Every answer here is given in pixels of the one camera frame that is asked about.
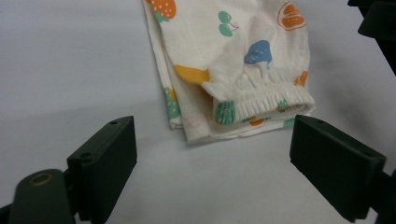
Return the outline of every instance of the gray background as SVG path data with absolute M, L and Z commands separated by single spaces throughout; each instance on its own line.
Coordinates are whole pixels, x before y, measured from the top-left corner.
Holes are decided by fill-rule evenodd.
M 347 1 L 295 0 L 324 119 L 396 168 L 396 77 Z M 140 0 L 0 0 L 0 206 L 108 121 L 135 117 L 138 164 L 108 223 L 347 223 L 290 164 L 292 129 L 200 146 L 170 131 Z M 366 220 L 374 223 L 370 211 Z

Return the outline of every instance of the blue mushroom print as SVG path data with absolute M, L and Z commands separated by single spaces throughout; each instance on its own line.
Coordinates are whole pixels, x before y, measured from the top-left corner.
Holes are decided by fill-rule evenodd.
M 178 106 L 177 96 L 175 90 L 169 87 L 163 88 L 166 95 L 166 108 L 168 109 L 169 119 L 176 119 L 180 117 L 180 107 Z
M 250 46 L 245 56 L 246 64 L 255 64 L 261 62 L 271 62 L 272 55 L 270 43 L 266 40 L 260 40 Z
M 233 124 L 235 121 L 235 107 L 233 101 L 220 103 L 216 108 L 216 122 L 222 125 Z

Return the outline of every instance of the screw hole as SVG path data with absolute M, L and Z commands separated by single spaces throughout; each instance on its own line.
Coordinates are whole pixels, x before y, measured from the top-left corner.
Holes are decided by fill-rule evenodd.
M 30 179 L 29 183 L 32 186 L 38 187 L 49 183 L 52 178 L 52 174 L 40 174 Z
M 362 152 L 364 155 L 371 157 L 371 154 L 368 152 Z
M 81 157 L 82 159 L 87 159 L 87 158 L 89 158 L 90 156 L 91 156 L 91 153 L 89 153 L 89 152 L 82 153 L 82 154 L 80 155 L 80 157 Z

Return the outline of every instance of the elastic cuff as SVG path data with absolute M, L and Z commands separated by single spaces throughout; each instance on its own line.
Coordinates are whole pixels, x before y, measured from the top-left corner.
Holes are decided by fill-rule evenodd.
M 214 106 L 216 122 L 228 125 L 253 116 L 283 119 L 290 115 L 307 114 L 315 109 L 315 101 L 306 88 L 283 82 L 240 91 L 229 101 L 215 99 Z

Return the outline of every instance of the folded cloth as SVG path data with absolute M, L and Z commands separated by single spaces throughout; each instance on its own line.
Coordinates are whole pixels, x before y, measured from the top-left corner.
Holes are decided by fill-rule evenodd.
M 306 23 L 285 0 L 143 0 L 172 129 L 189 143 L 293 124 L 315 101 Z

